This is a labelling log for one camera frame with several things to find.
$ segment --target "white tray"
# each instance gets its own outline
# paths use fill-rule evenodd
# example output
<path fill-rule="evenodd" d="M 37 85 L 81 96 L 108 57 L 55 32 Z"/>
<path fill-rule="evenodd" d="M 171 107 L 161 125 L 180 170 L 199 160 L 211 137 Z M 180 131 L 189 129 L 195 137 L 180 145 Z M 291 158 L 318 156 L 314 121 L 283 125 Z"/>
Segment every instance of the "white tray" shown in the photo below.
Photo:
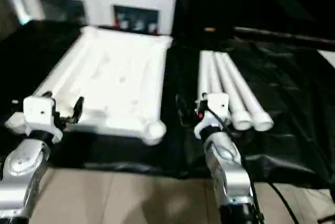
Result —
<path fill-rule="evenodd" d="M 36 95 L 52 91 L 62 116 L 84 96 L 83 115 L 70 131 L 160 142 L 165 54 L 171 38 L 85 27 Z"/>

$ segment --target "black tablecloth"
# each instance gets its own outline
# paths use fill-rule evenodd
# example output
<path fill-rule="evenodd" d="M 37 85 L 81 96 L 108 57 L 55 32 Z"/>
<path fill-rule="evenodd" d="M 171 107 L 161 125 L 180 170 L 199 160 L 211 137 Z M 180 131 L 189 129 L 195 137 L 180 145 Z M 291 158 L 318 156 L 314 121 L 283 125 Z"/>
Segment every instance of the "black tablecloth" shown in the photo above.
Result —
<path fill-rule="evenodd" d="M 0 112 L 30 95 L 80 34 L 79 27 L 32 21 L 0 43 Z M 316 51 L 271 43 L 225 42 L 239 70 L 273 120 L 268 132 L 235 132 L 255 181 L 334 187 L 335 70 Z M 168 50 L 161 119 L 167 126 L 155 147 L 139 139 L 66 133 L 50 164 L 60 167 L 128 171 L 179 178 L 208 177 L 202 143 L 182 126 L 176 95 L 187 105 L 196 98 L 199 49 L 175 42 Z M 2 160 L 20 136 L 0 128 Z"/>

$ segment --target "black fabric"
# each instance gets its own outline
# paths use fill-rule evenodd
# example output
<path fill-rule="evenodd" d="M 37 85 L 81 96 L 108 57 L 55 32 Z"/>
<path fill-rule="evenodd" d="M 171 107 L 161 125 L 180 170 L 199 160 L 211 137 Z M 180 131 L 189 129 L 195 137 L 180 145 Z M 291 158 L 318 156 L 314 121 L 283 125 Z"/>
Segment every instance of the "black fabric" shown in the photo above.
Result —
<path fill-rule="evenodd" d="M 0 43 L 0 112 L 30 95 L 79 35 L 79 27 L 33 21 Z M 255 95 L 270 112 L 268 132 L 233 132 L 254 181 L 334 187 L 335 70 L 316 51 L 278 44 L 224 42 Z M 66 133 L 50 164 L 59 167 L 127 171 L 179 178 L 208 177 L 202 141 L 181 125 L 176 95 L 191 107 L 196 98 L 199 49 L 174 46 L 167 52 L 161 119 L 167 126 L 155 147 L 139 139 Z M 0 156 L 20 142 L 0 128 Z"/>
<path fill-rule="evenodd" d="M 274 40 L 335 47 L 332 0 L 176 0 L 174 38 Z"/>

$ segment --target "floor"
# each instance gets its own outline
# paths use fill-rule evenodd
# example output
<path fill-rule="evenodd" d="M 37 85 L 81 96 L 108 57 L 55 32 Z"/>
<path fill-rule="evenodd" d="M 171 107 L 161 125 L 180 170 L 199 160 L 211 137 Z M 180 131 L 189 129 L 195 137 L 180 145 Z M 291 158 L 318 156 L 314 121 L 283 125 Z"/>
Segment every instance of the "floor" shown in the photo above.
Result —
<path fill-rule="evenodd" d="M 300 224 L 335 213 L 327 191 L 277 185 Z M 266 184 L 256 191 L 267 224 L 291 224 Z M 32 224 L 220 224 L 211 180 L 176 180 L 128 173 L 49 169 Z"/>

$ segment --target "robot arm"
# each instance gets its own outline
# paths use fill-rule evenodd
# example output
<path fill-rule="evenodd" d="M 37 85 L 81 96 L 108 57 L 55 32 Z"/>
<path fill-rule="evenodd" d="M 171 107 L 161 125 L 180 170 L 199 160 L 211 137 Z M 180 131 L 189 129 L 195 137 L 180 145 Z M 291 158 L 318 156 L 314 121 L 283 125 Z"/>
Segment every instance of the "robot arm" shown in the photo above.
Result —
<path fill-rule="evenodd" d="M 237 147 L 222 125 L 228 117 L 228 95 L 206 94 L 196 114 L 202 119 L 194 132 L 204 141 L 206 164 L 214 180 L 222 223 L 259 223 L 262 216 L 258 216 L 255 207 L 248 173 L 242 166 Z"/>
<path fill-rule="evenodd" d="M 60 118 L 51 93 L 24 99 L 26 136 L 5 160 L 0 178 L 0 219 L 29 220 L 39 193 L 39 183 L 47 170 L 52 147 L 63 137 L 67 123 L 78 122 L 84 98 L 72 117 Z"/>

